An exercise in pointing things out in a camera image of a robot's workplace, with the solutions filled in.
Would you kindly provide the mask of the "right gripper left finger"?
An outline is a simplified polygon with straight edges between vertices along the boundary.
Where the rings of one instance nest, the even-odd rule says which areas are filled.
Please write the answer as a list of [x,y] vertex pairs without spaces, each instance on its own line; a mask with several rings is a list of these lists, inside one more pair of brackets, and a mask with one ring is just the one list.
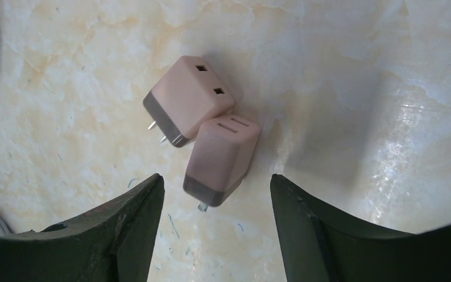
[[0,237],[0,281],[146,281],[164,194],[154,174],[43,231]]

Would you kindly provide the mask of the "pink plug adapter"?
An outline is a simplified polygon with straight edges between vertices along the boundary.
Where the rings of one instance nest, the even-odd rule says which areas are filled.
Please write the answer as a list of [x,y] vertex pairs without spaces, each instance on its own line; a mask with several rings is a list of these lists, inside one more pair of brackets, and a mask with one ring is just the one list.
[[207,61],[189,55],[179,57],[143,99],[152,118],[148,129],[159,128],[160,142],[174,147],[190,143],[202,123],[227,113],[234,104]]
[[245,178],[260,127],[241,116],[226,114],[204,122],[194,142],[183,190],[198,208],[220,206]]

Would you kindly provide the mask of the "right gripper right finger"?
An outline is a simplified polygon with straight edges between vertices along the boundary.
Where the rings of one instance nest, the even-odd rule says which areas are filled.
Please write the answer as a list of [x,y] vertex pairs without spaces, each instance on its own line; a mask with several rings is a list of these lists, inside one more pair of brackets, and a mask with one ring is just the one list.
[[288,281],[451,281],[451,224],[420,234],[389,229],[280,174],[270,192]]

